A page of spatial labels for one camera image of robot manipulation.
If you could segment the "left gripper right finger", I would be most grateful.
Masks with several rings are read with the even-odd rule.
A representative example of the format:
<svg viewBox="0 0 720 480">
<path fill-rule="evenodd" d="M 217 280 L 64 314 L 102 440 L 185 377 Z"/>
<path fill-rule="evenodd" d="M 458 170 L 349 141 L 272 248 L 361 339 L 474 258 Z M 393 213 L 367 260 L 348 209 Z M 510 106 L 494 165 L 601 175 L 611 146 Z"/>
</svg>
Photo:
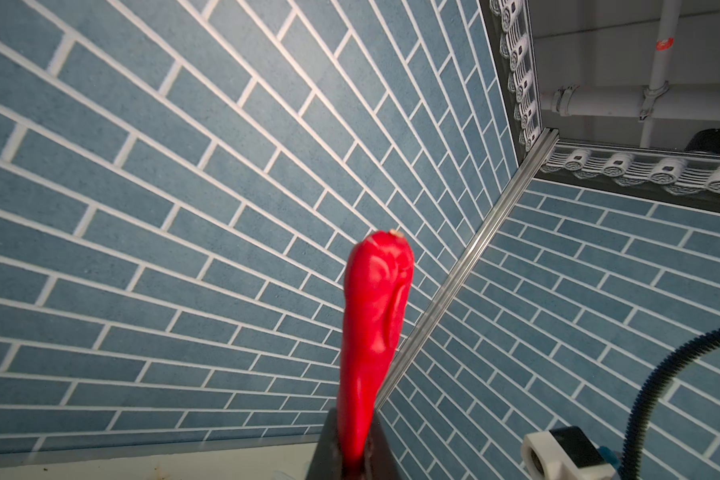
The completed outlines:
<svg viewBox="0 0 720 480">
<path fill-rule="evenodd" d="M 372 419 L 366 439 L 362 478 L 366 480 L 402 479 L 382 424 L 376 416 Z"/>
</svg>

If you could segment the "red toy chili pepper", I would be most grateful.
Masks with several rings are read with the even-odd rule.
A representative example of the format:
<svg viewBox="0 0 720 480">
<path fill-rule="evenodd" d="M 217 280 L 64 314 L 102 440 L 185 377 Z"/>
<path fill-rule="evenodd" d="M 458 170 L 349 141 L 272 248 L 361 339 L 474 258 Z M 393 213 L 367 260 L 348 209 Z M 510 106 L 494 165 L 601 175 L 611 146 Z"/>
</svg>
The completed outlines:
<svg viewBox="0 0 720 480">
<path fill-rule="evenodd" d="M 414 264 L 412 249 L 397 230 L 374 232 L 348 259 L 337 434 L 349 478 L 364 469 L 374 406 L 398 348 Z"/>
</svg>

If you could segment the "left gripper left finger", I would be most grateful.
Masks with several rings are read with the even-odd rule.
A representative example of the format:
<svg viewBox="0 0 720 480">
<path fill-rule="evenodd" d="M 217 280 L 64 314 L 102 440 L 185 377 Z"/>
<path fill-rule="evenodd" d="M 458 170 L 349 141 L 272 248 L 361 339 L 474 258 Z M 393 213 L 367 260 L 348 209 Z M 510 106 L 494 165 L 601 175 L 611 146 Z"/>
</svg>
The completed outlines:
<svg viewBox="0 0 720 480">
<path fill-rule="evenodd" d="M 337 409 L 328 412 L 306 480 L 342 480 L 342 454 L 338 440 Z"/>
</svg>

